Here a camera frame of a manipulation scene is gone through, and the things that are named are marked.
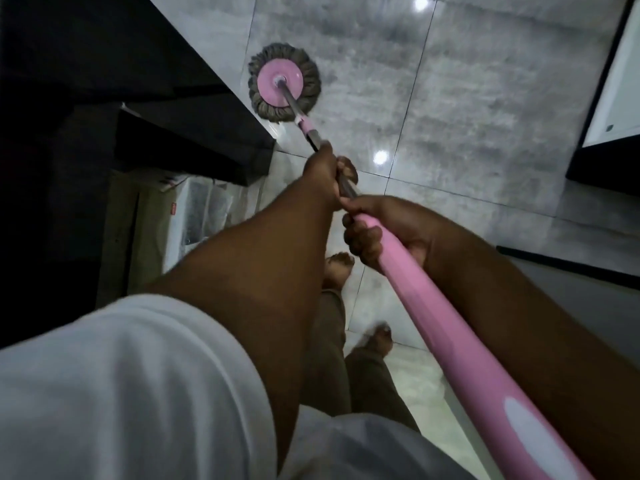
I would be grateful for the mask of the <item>person's left hand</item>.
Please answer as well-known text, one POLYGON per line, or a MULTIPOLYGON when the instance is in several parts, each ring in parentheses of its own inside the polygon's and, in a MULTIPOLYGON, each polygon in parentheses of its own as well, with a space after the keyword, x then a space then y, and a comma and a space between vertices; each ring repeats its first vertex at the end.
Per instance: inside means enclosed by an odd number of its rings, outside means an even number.
POLYGON ((303 170, 320 187, 320 194, 328 199, 332 211, 342 208, 340 198, 343 193, 337 180, 337 157, 329 141, 322 141, 318 151, 310 156, 303 170))

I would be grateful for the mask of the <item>person's foot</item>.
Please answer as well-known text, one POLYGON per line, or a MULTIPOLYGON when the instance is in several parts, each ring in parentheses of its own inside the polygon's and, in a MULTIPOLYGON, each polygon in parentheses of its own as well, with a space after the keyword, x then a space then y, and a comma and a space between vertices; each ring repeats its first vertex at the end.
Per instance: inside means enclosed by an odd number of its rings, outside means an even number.
POLYGON ((387 322, 375 324, 363 335, 356 348, 372 352, 384 359, 392 350, 394 341, 387 322))
POLYGON ((325 259, 322 290, 341 292, 348 281, 355 258, 348 252, 339 252, 325 259))

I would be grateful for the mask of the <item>person's right hand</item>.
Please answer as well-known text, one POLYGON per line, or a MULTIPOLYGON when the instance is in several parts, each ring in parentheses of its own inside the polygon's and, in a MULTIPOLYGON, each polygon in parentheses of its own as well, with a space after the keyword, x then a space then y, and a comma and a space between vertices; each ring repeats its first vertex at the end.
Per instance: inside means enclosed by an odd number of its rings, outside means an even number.
POLYGON ((409 251, 428 274, 436 275, 446 265, 446 238, 455 234, 455 224, 448 218, 414 202, 384 196, 382 217, 365 214, 342 219, 344 240, 360 261, 383 274, 379 260, 383 250, 381 227, 385 227, 409 251))

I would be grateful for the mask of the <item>pink spin mop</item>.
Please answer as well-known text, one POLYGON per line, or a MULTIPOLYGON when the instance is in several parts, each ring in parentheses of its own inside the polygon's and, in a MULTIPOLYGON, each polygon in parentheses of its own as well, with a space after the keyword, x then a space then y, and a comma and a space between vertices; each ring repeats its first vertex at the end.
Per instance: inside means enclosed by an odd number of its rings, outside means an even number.
MULTIPOLYGON (((317 102, 321 76, 306 51, 272 43, 252 56, 248 71, 256 115, 294 123, 317 151, 323 138, 305 112, 317 102)), ((372 216, 356 219, 380 228, 380 267, 502 477, 595 480, 400 240, 372 216)))

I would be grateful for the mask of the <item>brown trousers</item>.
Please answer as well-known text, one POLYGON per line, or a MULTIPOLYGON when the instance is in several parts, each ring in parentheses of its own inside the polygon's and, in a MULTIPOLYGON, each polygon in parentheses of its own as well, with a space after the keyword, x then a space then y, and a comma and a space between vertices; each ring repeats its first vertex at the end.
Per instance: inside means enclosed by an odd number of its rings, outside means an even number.
POLYGON ((369 413, 420 433, 384 358, 352 348, 345 355, 346 312, 341 294, 323 290, 303 368, 300 403, 331 417, 369 413))

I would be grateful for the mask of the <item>white shirt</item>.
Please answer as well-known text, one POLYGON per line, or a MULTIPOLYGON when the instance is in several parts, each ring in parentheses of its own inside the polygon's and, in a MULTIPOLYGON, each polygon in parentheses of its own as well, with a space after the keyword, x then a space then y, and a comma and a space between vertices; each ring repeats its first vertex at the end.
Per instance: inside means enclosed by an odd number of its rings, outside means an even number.
POLYGON ((137 295, 0 350, 0 480, 476 480, 421 434, 308 406, 277 473, 244 348, 176 299, 137 295))

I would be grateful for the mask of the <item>clear plastic bag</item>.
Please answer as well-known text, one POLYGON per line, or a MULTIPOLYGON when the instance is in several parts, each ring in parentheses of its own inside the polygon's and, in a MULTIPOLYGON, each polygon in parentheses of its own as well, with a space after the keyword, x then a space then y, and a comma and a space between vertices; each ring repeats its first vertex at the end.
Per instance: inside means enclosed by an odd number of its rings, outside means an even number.
POLYGON ((206 177, 187 177, 177 188, 161 273, 169 271, 208 238, 252 217, 264 182, 265 177, 259 177, 242 186, 206 177))

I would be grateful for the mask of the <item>white panel with black frame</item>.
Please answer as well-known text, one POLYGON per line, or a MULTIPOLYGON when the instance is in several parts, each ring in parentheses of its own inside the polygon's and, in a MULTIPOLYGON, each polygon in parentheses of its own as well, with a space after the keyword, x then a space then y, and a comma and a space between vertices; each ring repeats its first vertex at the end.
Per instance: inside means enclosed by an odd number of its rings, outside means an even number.
POLYGON ((625 5, 565 177, 640 198, 640 0, 625 5))

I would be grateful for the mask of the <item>person's left forearm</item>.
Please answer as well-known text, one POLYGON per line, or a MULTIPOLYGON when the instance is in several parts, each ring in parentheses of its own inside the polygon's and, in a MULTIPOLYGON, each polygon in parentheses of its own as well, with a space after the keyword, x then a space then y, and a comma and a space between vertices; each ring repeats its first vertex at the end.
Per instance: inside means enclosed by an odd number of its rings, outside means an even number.
POLYGON ((147 291, 203 311, 242 345, 266 389, 280 471, 324 277, 338 184, 303 176, 267 208, 197 247, 147 291))

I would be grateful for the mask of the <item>person's right forearm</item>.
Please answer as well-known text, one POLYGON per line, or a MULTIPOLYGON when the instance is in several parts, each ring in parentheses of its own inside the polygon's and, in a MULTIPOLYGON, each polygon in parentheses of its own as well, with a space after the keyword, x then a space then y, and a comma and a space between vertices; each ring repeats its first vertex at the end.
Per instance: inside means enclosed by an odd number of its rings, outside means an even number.
POLYGON ((457 225, 427 273, 597 480, 640 480, 640 370, 457 225))

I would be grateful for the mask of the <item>person's right foot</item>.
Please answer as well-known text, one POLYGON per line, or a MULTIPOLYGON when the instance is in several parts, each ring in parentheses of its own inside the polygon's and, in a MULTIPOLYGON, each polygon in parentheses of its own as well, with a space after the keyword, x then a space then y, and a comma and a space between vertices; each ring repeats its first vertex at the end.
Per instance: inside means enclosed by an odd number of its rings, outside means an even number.
POLYGON ((356 348, 372 352, 384 359, 392 350, 394 341, 387 322, 375 324, 363 335, 356 348))

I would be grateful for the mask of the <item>person's left foot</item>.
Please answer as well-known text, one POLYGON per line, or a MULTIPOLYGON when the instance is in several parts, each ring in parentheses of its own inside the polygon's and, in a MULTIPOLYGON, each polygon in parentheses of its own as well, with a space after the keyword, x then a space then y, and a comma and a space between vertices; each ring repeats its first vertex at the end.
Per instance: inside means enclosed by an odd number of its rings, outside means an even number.
POLYGON ((339 252, 325 259, 322 290, 341 292, 348 281, 355 258, 348 252, 339 252))

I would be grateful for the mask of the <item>dark cabinet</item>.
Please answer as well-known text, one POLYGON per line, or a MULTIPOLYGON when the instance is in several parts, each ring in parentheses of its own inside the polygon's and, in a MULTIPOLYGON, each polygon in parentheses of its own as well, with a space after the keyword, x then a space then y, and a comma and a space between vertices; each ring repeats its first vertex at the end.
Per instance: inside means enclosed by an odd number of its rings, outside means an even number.
POLYGON ((94 309, 113 170, 268 174, 236 92, 151 0, 0 0, 0 349, 94 309))

